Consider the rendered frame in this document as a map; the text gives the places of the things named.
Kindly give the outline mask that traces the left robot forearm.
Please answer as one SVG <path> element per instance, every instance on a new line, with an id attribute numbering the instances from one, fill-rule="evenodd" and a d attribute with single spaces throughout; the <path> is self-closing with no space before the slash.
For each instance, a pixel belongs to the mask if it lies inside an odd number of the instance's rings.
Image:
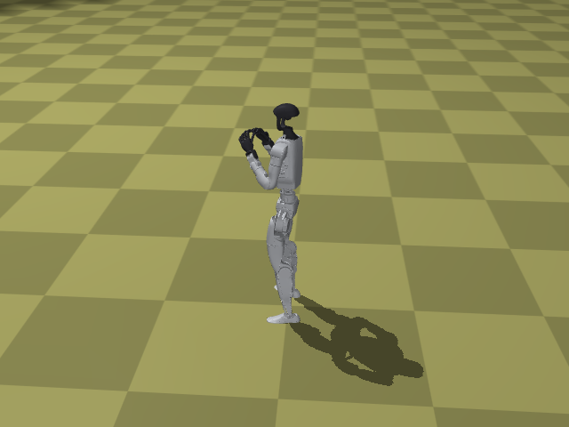
<path id="1" fill-rule="evenodd" d="M 258 159 L 254 158 L 253 154 L 249 154 L 247 156 L 247 160 L 250 164 L 250 168 L 256 175 L 257 182 L 261 185 L 262 188 L 267 189 L 269 187 L 269 180 L 268 180 L 268 173 L 264 170 L 261 162 Z"/>

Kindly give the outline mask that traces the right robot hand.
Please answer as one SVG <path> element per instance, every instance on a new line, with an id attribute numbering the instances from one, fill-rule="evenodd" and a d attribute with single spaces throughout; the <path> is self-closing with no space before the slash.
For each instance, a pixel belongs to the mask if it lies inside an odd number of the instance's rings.
<path id="1" fill-rule="evenodd" d="M 255 133 L 255 135 L 262 140 L 262 145 L 269 145 L 271 148 L 274 146 L 274 142 L 269 138 L 268 132 L 264 132 L 262 128 L 253 128 L 249 133 Z"/>

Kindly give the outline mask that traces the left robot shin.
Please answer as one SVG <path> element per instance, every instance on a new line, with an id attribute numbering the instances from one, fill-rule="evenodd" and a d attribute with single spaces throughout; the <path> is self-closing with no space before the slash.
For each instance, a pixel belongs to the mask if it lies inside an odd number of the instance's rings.
<path id="1" fill-rule="evenodd" d="M 288 267 L 280 268 L 278 275 L 275 273 L 277 291 L 282 300 L 286 318 L 292 317 L 293 279 L 292 271 Z M 286 310 L 285 310 L 286 309 Z M 288 316 L 287 316 L 288 315 Z M 289 316 L 291 315 L 291 317 Z"/>

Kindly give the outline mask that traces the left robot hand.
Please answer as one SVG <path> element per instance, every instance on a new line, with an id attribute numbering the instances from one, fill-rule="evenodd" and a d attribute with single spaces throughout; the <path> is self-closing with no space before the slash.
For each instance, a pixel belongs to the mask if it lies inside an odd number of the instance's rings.
<path id="1" fill-rule="evenodd" d="M 254 158 L 258 159 L 258 155 L 256 153 L 256 150 L 253 149 L 253 143 L 252 143 L 255 133 L 252 133 L 252 138 L 250 139 L 250 135 L 249 135 L 250 131 L 251 131 L 251 129 L 244 131 L 238 139 L 240 141 L 242 149 L 244 151 L 246 151 L 246 153 L 245 153 L 246 157 L 252 153 Z"/>

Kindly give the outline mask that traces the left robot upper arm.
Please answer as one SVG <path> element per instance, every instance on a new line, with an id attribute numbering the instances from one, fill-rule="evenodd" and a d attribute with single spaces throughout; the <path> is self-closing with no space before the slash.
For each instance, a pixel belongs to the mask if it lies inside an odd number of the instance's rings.
<path id="1" fill-rule="evenodd" d="M 281 166 L 287 155 L 288 145 L 282 142 L 274 145 L 270 151 L 270 162 L 268 166 L 269 187 L 274 189 L 277 186 L 277 179 L 280 174 Z"/>

